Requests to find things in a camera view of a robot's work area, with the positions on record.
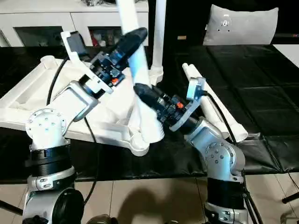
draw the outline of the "orange component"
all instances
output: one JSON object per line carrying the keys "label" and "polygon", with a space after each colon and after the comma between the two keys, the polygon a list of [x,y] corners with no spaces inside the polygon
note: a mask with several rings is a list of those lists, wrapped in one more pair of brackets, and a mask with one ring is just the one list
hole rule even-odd
{"label": "orange component", "polygon": [[184,105],[183,105],[181,102],[178,102],[178,103],[177,103],[177,107],[178,107],[179,109],[182,109],[182,108],[184,107]]}
{"label": "orange component", "polygon": [[112,82],[113,85],[115,85],[115,83],[118,82],[118,78],[114,78],[114,79],[112,79],[111,82]]}

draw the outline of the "black tabletop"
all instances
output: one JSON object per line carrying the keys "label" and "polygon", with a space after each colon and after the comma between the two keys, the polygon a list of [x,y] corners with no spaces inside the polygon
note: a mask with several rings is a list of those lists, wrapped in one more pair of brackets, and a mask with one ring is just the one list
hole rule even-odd
{"label": "black tabletop", "polygon": [[[89,48],[91,55],[99,49]],[[64,58],[63,48],[0,48],[0,97],[14,87],[40,58]],[[224,105],[249,132],[239,143],[247,174],[299,171],[299,69],[273,46],[199,46],[165,51],[164,77],[158,86],[185,98],[181,68],[193,63]],[[136,157],[126,148],[72,140],[71,159],[78,180],[93,179],[100,152],[99,180],[203,176],[197,150],[180,133],[164,129],[165,138]],[[0,128],[0,182],[25,182],[24,161],[31,139],[25,132]]]}

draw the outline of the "cabinet door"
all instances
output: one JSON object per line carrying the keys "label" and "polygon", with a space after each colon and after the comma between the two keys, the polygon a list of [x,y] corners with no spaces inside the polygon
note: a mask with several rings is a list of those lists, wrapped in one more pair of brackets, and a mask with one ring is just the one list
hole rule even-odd
{"label": "cabinet door", "polygon": [[0,14],[0,30],[12,47],[55,46],[75,27],[70,13],[19,13]]}
{"label": "cabinet door", "polygon": [[[119,39],[121,19],[118,12],[71,13],[75,28],[86,46],[109,46]],[[137,13],[140,27],[149,28],[148,12]]]}

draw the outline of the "white pole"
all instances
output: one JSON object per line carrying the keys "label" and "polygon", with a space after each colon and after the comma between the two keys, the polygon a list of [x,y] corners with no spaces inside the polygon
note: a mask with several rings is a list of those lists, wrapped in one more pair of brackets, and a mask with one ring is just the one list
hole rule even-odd
{"label": "white pole", "polygon": [[153,64],[150,68],[152,84],[157,84],[163,78],[163,46],[166,17],[166,0],[156,0],[155,33],[153,48]]}
{"label": "white pole", "polygon": [[[121,28],[123,34],[139,28],[134,0],[117,0],[117,6],[121,17]],[[130,57],[133,83],[142,83],[151,87],[148,65],[143,45]],[[140,130],[145,142],[153,143],[164,137],[163,126],[157,120],[157,114],[139,98],[136,106],[139,116],[130,119],[140,119]]]}

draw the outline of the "tiled floor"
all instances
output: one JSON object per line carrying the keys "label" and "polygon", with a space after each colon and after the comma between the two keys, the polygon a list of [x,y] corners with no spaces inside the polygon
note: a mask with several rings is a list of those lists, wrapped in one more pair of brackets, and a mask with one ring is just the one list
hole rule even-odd
{"label": "tiled floor", "polygon": [[[291,174],[299,185],[299,173]],[[91,182],[76,183],[83,196]],[[280,216],[299,217],[299,199],[282,204],[281,199],[297,189],[288,174],[247,176],[247,186],[265,224],[280,223]],[[0,185],[0,200],[23,207],[26,185]],[[206,200],[206,178],[153,179],[98,182],[82,223],[99,214],[117,217],[120,224],[180,224],[205,222],[202,205]],[[21,217],[0,209],[2,224],[20,224]],[[295,224],[290,219],[287,224]]]}

